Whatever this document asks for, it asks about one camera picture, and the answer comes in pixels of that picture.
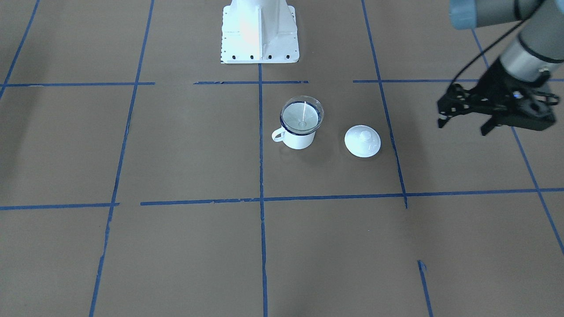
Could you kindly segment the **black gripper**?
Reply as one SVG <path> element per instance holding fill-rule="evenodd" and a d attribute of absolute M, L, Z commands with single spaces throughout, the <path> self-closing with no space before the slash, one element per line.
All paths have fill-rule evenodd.
<path fill-rule="evenodd" d="M 546 130 L 556 124 L 553 106 L 560 102 L 547 83 L 550 76 L 550 70 L 544 68 L 536 80 L 521 81 L 496 60 L 474 88 L 465 90 L 460 84 L 450 85 L 449 95 L 437 101 L 438 128 L 442 129 L 453 117 L 476 113 L 490 116 L 481 126 L 482 136 L 504 125 L 537 132 Z"/>

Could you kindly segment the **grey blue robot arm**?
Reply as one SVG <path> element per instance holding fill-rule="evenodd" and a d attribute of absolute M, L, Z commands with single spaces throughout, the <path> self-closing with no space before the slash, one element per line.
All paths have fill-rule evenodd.
<path fill-rule="evenodd" d="M 518 34 L 488 67 L 477 84 L 467 90 L 458 84 L 468 63 L 451 80 L 437 101 L 438 127 L 451 118 L 485 114 L 481 126 L 487 135 L 498 126 L 542 132 L 556 123 L 553 107 L 560 97 L 549 89 L 552 74 L 564 59 L 563 2 L 561 0 L 452 0 L 449 18 L 459 30 L 513 23 L 510 30 L 482 50 L 472 62 L 485 56 L 512 32 Z"/>

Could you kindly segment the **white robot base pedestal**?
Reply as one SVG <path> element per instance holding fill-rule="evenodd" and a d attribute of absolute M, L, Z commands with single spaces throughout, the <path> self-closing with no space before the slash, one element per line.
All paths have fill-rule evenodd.
<path fill-rule="evenodd" d="M 222 64 L 300 60 L 296 10 L 285 0 L 233 0 L 222 11 Z"/>

